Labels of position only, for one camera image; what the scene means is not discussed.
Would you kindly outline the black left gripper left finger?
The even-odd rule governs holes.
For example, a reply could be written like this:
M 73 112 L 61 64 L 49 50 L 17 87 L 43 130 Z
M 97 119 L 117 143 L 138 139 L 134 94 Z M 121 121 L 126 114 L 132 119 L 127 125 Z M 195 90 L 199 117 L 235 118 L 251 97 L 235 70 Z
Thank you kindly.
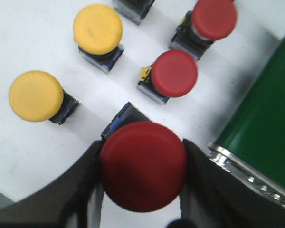
M 101 141 L 95 141 L 61 176 L 35 194 L 0 209 L 0 228 L 98 228 L 104 190 Z

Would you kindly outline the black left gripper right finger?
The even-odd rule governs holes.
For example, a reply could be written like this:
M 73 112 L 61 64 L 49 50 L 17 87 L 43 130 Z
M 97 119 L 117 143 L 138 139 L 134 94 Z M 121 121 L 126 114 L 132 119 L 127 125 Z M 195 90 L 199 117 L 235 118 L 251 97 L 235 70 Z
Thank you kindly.
M 187 176 L 181 218 L 198 228 L 285 228 L 285 209 L 252 191 L 184 139 Z

